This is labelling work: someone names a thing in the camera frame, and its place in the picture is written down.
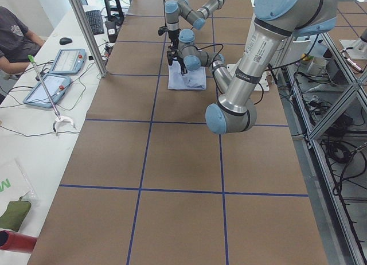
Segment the person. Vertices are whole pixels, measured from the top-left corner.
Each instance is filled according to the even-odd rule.
[[[11,11],[0,6],[0,69],[8,74],[22,73],[29,65],[28,55],[36,55],[44,41]]]

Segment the person's arm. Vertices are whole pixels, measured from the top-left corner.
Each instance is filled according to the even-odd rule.
[[[6,57],[0,57],[0,69],[7,74],[23,73],[29,63],[11,63]]]
[[[34,43],[38,44],[39,46],[42,46],[45,41],[41,39],[38,35],[36,35],[35,32],[28,30],[28,32],[25,33],[25,36],[32,40]]]

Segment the black shirt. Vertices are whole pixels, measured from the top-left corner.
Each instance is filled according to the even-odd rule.
[[[0,58],[5,56],[11,63],[28,62],[40,46],[28,39],[28,27],[11,11],[0,6]]]

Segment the blue towel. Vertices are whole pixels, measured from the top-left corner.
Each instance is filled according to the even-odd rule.
[[[195,71],[188,71],[187,74],[182,76],[179,63],[173,61],[172,66],[168,66],[168,70],[168,89],[206,90],[205,67],[200,67]]]

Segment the red cylinder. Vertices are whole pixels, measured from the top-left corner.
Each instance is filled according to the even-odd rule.
[[[17,232],[0,231],[0,250],[31,254],[37,238]]]

